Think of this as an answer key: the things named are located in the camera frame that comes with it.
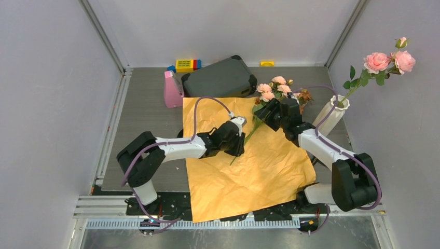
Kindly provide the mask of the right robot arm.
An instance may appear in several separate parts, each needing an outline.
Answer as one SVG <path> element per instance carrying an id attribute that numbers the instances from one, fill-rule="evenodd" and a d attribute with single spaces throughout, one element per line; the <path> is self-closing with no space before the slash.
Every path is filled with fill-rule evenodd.
<path id="1" fill-rule="evenodd" d="M 301 212 L 311 212 L 318 203 L 336 205 L 344 212 L 371 210 L 380 203 L 382 191 L 372 158 L 343 149 L 304 122 L 295 98 L 272 99 L 253 114 L 272 130 L 282 129 L 287 140 L 331 171 L 330 184 L 315 183 L 299 191 L 296 206 Z"/>

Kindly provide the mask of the pink rose stem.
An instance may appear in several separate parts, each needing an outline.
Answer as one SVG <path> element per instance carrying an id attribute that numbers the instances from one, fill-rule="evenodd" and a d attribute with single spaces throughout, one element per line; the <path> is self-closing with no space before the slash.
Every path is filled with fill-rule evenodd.
<path id="1" fill-rule="evenodd" d="M 350 79 L 343 83 L 343 88 L 348 93 L 342 99 L 338 99 L 337 107 L 343 108 L 343 102 L 348 99 L 358 88 L 365 87 L 371 80 L 377 85 L 383 86 L 386 79 L 394 75 L 404 75 L 411 72 L 416 64 L 416 59 L 406 50 L 408 38 L 401 37 L 396 40 L 396 50 L 390 54 L 374 52 L 364 58 L 364 68 L 359 77 L 353 66 L 350 67 Z"/>

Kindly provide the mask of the orange flower bouquet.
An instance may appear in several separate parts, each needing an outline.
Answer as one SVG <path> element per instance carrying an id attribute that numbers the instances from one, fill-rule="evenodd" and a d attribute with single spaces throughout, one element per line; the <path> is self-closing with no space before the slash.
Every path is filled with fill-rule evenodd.
<path id="1" fill-rule="evenodd" d="M 282 130 L 255 128 L 254 98 L 185 98 L 184 136 L 208 132 L 228 119 L 228 112 L 244 116 L 250 140 L 244 154 L 224 152 L 204 159 L 187 159 L 192 219 L 206 222 L 232 217 L 292 201 L 298 189 L 312 184 L 316 172 L 306 151 L 285 138 Z"/>

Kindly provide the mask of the remaining flower bunch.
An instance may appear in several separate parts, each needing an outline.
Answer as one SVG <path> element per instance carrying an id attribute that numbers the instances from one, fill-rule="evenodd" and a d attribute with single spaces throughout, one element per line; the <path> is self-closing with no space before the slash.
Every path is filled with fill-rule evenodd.
<path id="1" fill-rule="evenodd" d="M 293 84 L 293 80 L 292 79 L 286 80 L 282 76 L 274 77 L 271 80 L 271 82 L 278 83 L 280 85 L 288 85 L 289 87 L 290 87 L 290 85 Z M 300 111 L 300 114 L 303 114 L 304 107 L 308 104 L 309 101 L 312 101 L 312 97 L 311 97 L 310 92 L 307 89 L 302 89 L 300 92 L 296 92 L 296 93 L 294 93 L 292 91 L 291 95 L 289 95 L 288 97 L 286 97 L 284 99 L 287 99 L 287 98 L 292 97 L 292 96 L 295 97 L 299 101 L 299 111 Z"/>

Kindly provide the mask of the peach rose stem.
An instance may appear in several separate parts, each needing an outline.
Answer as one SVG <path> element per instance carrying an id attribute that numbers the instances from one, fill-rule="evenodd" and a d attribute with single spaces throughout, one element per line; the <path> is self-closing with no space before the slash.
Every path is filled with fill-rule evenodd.
<path id="1" fill-rule="evenodd" d="M 271 82 L 270 84 L 259 84 L 257 87 L 257 92 L 260 93 L 260 97 L 257 97 L 255 105 L 251 110 L 251 113 L 253 114 L 253 129 L 248 135 L 246 135 L 244 139 L 244 145 L 246 145 L 251 136 L 263 124 L 263 121 L 260 118 L 257 118 L 255 112 L 265 107 L 269 103 L 269 101 L 273 99 L 280 101 L 288 97 L 292 93 L 288 85 L 280 85 L 273 82 Z"/>

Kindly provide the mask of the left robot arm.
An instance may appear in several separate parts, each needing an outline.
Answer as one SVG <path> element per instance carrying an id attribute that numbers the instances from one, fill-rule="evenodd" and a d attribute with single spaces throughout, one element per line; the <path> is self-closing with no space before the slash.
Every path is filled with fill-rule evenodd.
<path id="1" fill-rule="evenodd" d="M 123 183 L 133 189 L 145 214 L 155 214 L 159 201 L 152 177 L 158 168 L 168 161 L 214 157 L 221 151 L 234 157 L 242 155 L 245 124 L 245 117 L 233 117 L 219 128 L 198 133 L 194 138 L 163 139 L 143 132 L 116 157 L 124 172 Z"/>

